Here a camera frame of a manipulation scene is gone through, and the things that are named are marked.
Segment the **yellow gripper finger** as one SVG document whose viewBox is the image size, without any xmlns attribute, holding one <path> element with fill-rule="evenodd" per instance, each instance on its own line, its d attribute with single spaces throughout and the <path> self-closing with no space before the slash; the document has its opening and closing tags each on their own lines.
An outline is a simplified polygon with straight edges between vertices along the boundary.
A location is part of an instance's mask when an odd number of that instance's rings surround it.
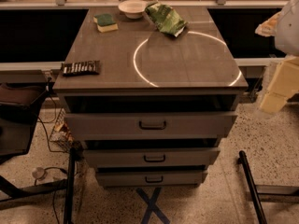
<svg viewBox="0 0 299 224">
<path fill-rule="evenodd" d="M 299 57 L 287 57 L 277 65 L 259 109 L 266 114 L 276 114 L 297 92 Z"/>
</svg>

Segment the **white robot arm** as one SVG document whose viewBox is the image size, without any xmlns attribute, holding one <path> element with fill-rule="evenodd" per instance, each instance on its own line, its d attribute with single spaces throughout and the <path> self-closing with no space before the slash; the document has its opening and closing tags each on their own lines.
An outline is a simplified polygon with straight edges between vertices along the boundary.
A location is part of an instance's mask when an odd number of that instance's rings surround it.
<svg viewBox="0 0 299 224">
<path fill-rule="evenodd" d="M 275 114 L 299 92 L 299 0 L 290 0 L 280 12 L 259 24 L 255 33 L 273 36 L 275 48 L 286 54 L 259 104 L 260 111 Z"/>
</svg>

